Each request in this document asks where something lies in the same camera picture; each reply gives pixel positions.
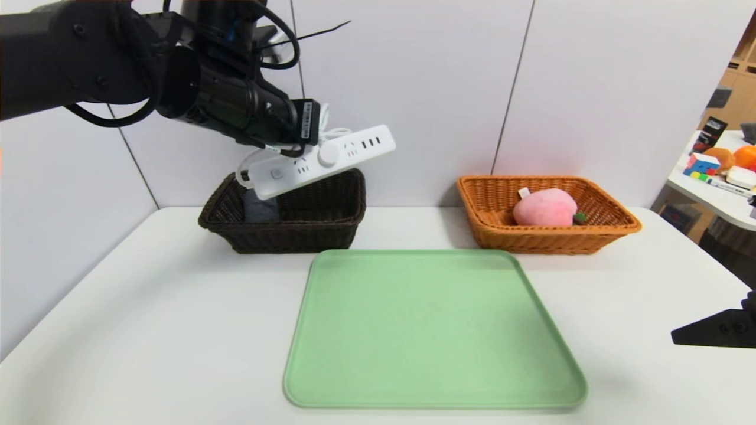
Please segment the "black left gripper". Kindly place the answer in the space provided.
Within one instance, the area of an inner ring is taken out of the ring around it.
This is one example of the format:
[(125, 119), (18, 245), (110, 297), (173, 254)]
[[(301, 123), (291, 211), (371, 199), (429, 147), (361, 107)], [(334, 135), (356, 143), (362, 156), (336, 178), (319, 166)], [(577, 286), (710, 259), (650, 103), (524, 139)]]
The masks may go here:
[(281, 90), (258, 88), (258, 138), (268, 145), (316, 145), (321, 105), (290, 99)]

